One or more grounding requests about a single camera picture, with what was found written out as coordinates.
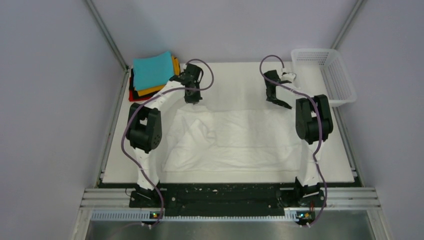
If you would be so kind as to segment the white t shirt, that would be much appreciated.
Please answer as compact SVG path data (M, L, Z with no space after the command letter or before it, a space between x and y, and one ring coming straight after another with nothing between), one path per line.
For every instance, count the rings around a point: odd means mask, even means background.
M297 171L301 140L282 108L211 111L185 106L166 136L166 172Z

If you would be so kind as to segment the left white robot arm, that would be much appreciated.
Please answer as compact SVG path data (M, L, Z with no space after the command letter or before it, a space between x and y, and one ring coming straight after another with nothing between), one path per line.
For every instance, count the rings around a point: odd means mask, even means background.
M162 115L169 113L179 102L199 103L204 75L200 66L189 61L179 74L170 77L159 92L143 103L133 103L129 108L120 147L138 171L135 194L141 196L149 207L156 206L162 197L158 187L160 178L155 169L155 149L162 142L164 130Z

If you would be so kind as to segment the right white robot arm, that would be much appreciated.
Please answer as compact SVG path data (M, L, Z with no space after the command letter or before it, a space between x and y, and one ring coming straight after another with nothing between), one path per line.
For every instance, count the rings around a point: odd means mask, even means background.
M310 96L293 84L296 75L276 70L261 74L265 82L266 100L295 113L295 132L301 140L300 171L295 177L293 200L307 206L315 196L325 197L320 190L327 187L319 165L323 143L334 130L328 97L324 94Z

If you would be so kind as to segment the white plastic basket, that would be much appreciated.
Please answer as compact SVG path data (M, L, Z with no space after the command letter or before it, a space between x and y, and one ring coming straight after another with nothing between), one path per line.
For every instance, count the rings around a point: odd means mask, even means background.
M354 103L357 93L341 54L328 48L291 51L296 85L311 95L327 95L332 107Z

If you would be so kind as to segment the folded black t shirt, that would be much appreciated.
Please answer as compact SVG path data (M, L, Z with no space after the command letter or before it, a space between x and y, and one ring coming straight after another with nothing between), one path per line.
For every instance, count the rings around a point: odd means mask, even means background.
M136 91L138 93L138 96L140 96L140 97L143 96L143 95L152 93L152 92L156 92L156 91L159 92L160 90L162 90L165 87L165 85L158 85L158 86L154 86L154 87L143 89L143 90L136 90L135 85L134 85L134 76L135 76L134 70L131 69L130 76L129 76L128 91Z

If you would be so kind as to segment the folded red t shirt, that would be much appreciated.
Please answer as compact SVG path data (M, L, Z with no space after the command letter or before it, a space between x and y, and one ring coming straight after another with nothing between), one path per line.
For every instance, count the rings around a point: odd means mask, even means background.
M150 98L152 98L156 93L158 93L158 91L153 91L151 93L142 95L142 96L138 96L138 93L136 91L129 91L129 97L128 97L128 101L129 102L139 102L139 101L146 101Z

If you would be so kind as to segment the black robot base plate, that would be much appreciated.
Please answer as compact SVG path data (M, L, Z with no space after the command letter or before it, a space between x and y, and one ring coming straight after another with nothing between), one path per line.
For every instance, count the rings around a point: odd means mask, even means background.
M131 192L130 208L163 208L166 216L281 216L285 208L318 210L325 197L296 198L295 183L160 183L162 197Z

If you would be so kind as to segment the aluminium frame rail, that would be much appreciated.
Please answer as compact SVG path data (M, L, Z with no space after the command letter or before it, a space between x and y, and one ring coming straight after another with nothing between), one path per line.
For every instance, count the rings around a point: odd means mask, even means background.
M128 208L130 191L124 188L87 188L80 203L82 208ZM329 187L327 189L327 209L380 210L381 203L372 187Z

